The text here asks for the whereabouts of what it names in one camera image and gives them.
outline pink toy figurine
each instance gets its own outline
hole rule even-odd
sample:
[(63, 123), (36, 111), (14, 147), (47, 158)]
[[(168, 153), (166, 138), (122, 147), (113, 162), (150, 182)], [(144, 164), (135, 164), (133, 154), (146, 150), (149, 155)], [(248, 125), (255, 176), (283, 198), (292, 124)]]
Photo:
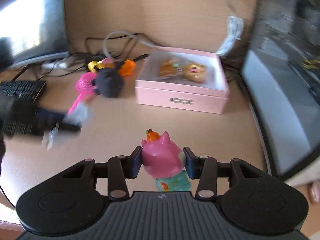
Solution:
[(96, 89), (96, 86), (92, 85), (92, 81), (96, 78), (96, 76), (96, 73), (88, 72), (79, 78), (78, 82), (76, 83), (76, 90), (78, 91), (79, 96), (69, 109), (68, 114), (71, 114), (77, 108), (81, 100), (86, 96), (95, 94), (94, 90)]
[(184, 152), (170, 140), (169, 134), (162, 136), (149, 129), (147, 141), (142, 140), (142, 164), (160, 191), (188, 191), (190, 182), (186, 171)]

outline toy head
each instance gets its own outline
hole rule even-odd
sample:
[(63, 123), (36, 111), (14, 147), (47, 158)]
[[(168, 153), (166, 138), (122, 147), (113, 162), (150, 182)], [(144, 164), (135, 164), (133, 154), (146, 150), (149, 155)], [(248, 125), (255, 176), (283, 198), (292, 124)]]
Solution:
[(142, 140), (142, 164), (152, 177), (169, 178), (179, 174), (185, 166), (185, 154), (164, 132), (159, 139)]

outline white cable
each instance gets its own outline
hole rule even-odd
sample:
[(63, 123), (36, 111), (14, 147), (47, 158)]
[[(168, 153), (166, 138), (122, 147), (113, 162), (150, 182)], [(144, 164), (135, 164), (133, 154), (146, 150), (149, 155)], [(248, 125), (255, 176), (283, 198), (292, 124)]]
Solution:
[(106, 57), (112, 57), (110, 54), (109, 54), (109, 51), (108, 51), (108, 40), (110, 39), (110, 37), (114, 34), (121, 34), (121, 35), (128, 35), (128, 37), (130, 38), (133, 38), (133, 39), (136, 39), (138, 42), (140, 42), (141, 44), (144, 44), (148, 47), (155, 47), (154, 44), (151, 44), (145, 40), (142, 40), (140, 39), (140, 37), (138, 37), (137, 35), (133, 35), (132, 33), (129, 33), (129, 32), (126, 32), (126, 31), (115, 31), (115, 32), (111, 32), (107, 35), (107, 37), (103, 40), (103, 46), (102, 46), (102, 50), (103, 50), (103, 53)]
[(237, 11), (235, 7), (228, 0), (223, 0), (223, 1), (232, 11), (232, 16), (228, 18), (228, 27), (227, 27), (228, 35), (220, 45), (220, 48), (216, 51), (216, 54), (218, 54), (219, 57), (222, 57), (222, 58), (226, 57), (226, 55), (230, 53), (234, 44), (236, 43), (236, 40), (241, 39), (241, 35), (244, 27), (243, 20), (239, 17), (236, 17)]

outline metal screw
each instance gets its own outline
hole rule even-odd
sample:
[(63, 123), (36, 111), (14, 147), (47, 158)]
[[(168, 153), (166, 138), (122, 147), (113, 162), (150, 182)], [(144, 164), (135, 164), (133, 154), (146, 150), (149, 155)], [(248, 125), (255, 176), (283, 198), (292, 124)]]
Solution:
[(126, 195), (126, 192), (122, 189), (116, 189), (111, 191), (110, 196), (113, 198), (122, 198)]
[(214, 196), (214, 192), (209, 189), (200, 190), (198, 193), (199, 197), (209, 198)]

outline monitor screen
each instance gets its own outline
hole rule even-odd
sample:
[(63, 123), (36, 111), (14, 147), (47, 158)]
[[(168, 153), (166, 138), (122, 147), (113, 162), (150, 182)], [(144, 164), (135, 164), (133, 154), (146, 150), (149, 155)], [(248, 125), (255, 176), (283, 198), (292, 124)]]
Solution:
[(0, 0), (0, 43), (11, 66), (67, 57), (63, 0)]

